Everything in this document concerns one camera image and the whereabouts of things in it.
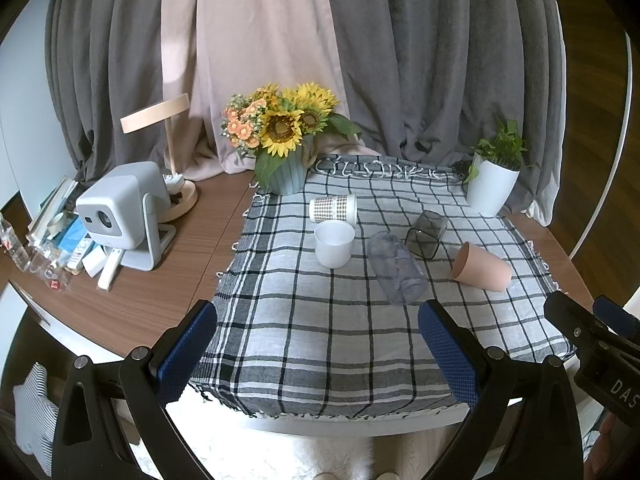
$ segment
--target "gray curtain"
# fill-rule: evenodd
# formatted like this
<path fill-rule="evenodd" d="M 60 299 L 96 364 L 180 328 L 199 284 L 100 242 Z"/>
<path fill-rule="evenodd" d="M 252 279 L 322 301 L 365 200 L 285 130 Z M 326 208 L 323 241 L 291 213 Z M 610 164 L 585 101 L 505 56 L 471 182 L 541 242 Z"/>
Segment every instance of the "gray curtain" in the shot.
<path fill-rule="evenodd" d="M 120 118 L 162 100 L 161 0 L 51 0 L 46 63 L 78 169 L 94 182 L 119 164 L 164 166 L 164 124 L 123 134 Z"/>
<path fill-rule="evenodd" d="M 527 208 L 561 143 L 556 0 L 330 2 L 351 119 L 367 146 L 451 164 L 495 135 L 496 116 L 515 119 L 531 167 L 507 204 Z"/>

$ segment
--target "pink cup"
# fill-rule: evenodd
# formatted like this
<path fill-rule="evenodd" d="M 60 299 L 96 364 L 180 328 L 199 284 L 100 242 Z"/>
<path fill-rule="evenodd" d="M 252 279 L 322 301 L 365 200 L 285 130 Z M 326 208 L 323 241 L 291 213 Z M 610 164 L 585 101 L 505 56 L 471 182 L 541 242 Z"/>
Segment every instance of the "pink cup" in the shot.
<path fill-rule="evenodd" d="M 453 263 L 451 277 L 477 288 L 503 292 L 511 281 L 511 266 L 495 254 L 465 242 Z"/>

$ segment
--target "white plastic cup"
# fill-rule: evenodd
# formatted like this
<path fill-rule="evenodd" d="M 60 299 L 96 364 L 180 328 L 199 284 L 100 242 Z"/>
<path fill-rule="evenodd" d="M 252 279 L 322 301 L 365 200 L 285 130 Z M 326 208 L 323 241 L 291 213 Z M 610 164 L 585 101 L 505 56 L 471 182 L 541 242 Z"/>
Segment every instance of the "white plastic cup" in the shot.
<path fill-rule="evenodd" d="M 309 218 L 314 223 L 341 220 L 356 227 L 358 200 L 355 195 L 320 196 L 309 203 Z"/>
<path fill-rule="evenodd" d="M 316 258 L 327 269 L 339 269 L 351 259 L 355 229 L 341 220 L 325 220 L 314 229 Z"/>

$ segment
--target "checkered tablecloth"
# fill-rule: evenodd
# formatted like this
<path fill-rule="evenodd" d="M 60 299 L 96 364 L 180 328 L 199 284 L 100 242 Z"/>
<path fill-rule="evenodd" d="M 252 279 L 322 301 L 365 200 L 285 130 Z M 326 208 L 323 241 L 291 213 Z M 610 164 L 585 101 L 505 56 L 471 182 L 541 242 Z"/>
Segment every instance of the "checkered tablecloth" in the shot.
<path fill-rule="evenodd" d="M 335 270 L 314 254 L 311 199 L 353 193 L 358 225 L 349 263 Z M 368 237 L 404 239 L 424 210 L 449 219 L 436 257 L 419 261 L 431 289 L 415 303 L 390 305 L 365 255 Z M 463 242 L 507 260 L 513 279 L 502 293 L 450 278 Z M 376 416 L 456 403 L 418 332 L 418 306 L 437 298 L 482 345 L 540 362 L 572 348 L 543 317 L 556 290 L 546 265 L 505 218 L 483 218 L 466 204 L 448 168 L 394 158 L 319 160 L 303 192 L 256 196 L 232 265 L 214 304 L 220 325 L 192 384 L 248 414 Z"/>

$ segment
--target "paper cup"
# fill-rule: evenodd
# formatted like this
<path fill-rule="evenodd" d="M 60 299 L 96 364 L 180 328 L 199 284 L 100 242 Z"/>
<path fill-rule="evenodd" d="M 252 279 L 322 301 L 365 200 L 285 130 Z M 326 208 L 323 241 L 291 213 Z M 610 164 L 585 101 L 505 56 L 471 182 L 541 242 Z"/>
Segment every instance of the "paper cup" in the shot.
<path fill-rule="evenodd" d="M 316 258 L 327 269 L 338 269 L 351 258 L 351 248 L 356 231 L 347 222 L 325 220 L 314 230 Z"/>
<path fill-rule="evenodd" d="M 356 227 L 358 221 L 357 198 L 355 195 L 314 198 L 309 204 L 309 218 L 313 223 L 340 220 Z"/>
<path fill-rule="evenodd" d="M 511 266 L 495 254 L 465 242 L 453 263 L 451 277 L 460 283 L 502 292 L 511 281 Z"/>

